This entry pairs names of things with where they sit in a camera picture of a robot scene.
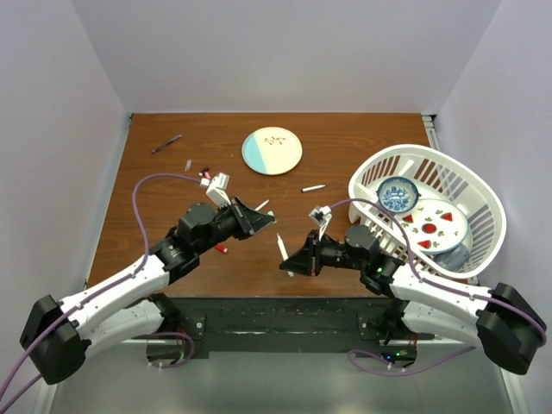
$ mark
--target plastic basket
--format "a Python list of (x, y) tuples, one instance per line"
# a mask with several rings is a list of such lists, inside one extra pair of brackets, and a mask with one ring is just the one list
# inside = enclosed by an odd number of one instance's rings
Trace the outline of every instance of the plastic basket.
[[(506, 232), (504, 208), (491, 187), (469, 168), (434, 149), (397, 145), (378, 152), (360, 166), (349, 181), (348, 195), (377, 202), (375, 192), (381, 181), (390, 176), (411, 179), (420, 193), (448, 200), (469, 222), (473, 238), (471, 255), (458, 272), (438, 266), (431, 256), (412, 246), (418, 270), (450, 279), (470, 279), (485, 270), (499, 252)], [(367, 225), (388, 254), (406, 260), (405, 239), (389, 217), (357, 201), (350, 204), (348, 216), (351, 223), (360, 219)]]

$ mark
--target wall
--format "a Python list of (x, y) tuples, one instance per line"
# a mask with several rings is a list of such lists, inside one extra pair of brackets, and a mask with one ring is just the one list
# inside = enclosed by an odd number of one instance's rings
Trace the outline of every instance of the wall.
[[(552, 3), (504, 0), (436, 119), (442, 149), (472, 167), (505, 205), (508, 230), (483, 281), (514, 285), (552, 323)], [(522, 378), (536, 414), (552, 406), (550, 346)]]
[(435, 113), (499, 0), (72, 0), (127, 109)]
[[(127, 116), (68, 0), (3, 2), (0, 52), (3, 380), (33, 302), (83, 285)], [(26, 365), (7, 397), (35, 375)], [(11, 412), (32, 412), (37, 391)]]

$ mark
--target blue bowl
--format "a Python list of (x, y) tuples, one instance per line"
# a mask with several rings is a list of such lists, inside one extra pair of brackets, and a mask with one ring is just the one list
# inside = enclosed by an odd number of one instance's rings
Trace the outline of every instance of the blue bowl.
[(404, 213), (414, 208), (420, 197), (416, 185), (404, 177), (384, 180), (377, 191), (381, 205), (393, 213)]

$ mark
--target white marker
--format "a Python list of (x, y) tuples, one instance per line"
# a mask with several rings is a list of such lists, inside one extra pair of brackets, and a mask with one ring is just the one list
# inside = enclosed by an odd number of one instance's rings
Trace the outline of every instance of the white marker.
[[(276, 236), (278, 237), (278, 248), (279, 248), (280, 254), (282, 255), (282, 259), (287, 260), (287, 252), (285, 251), (284, 241), (279, 236), (279, 233), (276, 233)], [(287, 274), (289, 274), (290, 277), (295, 276), (295, 274), (293, 274), (293, 272), (287, 272)]]
[(325, 186), (326, 186), (326, 184), (314, 185), (313, 187), (304, 188), (303, 190), (301, 190), (301, 192), (309, 192), (309, 191), (314, 191), (314, 190), (320, 190), (321, 188), (324, 188)]
[(268, 204), (269, 201), (270, 201), (270, 200), (263, 201), (263, 202), (259, 205), (259, 207), (257, 207), (257, 208), (255, 209), (255, 211), (259, 211), (260, 209), (262, 209), (265, 205)]

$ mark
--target wooden table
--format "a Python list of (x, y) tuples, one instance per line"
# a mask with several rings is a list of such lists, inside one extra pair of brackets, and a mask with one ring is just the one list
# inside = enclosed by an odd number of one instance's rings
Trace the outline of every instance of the wooden table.
[[(242, 143), (256, 129), (278, 126), (294, 132), (303, 158), (289, 173), (268, 177), (249, 169)], [(151, 150), (169, 138), (182, 138), (157, 154)], [(137, 181), (152, 173), (190, 175), (209, 166), (230, 176), (228, 194), (254, 208), (270, 199), (278, 222), (246, 240), (228, 240), (227, 254), (215, 249), (201, 257), (199, 268), (164, 292), (170, 296), (369, 296), (358, 272), (324, 268), (317, 278), (290, 278), (281, 262), (276, 233), (289, 253), (299, 249), (316, 226), (308, 217), (314, 206), (348, 198), (347, 186), (360, 164), (385, 147), (428, 145), (419, 114), (159, 114), (135, 115), (110, 200), (91, 270), (89, 285), (119, 272), (143, 253), (131, 193)], [(326, 184), (301, 193), (303, 187)], [(162, 239), (187, 208), (209, 199), (198, 185), (177, 179), (146, 183), (138, 197), (150, 245)], [(348, 207), (336, 210), (327, 233), (342, 239), (350, 225)]]

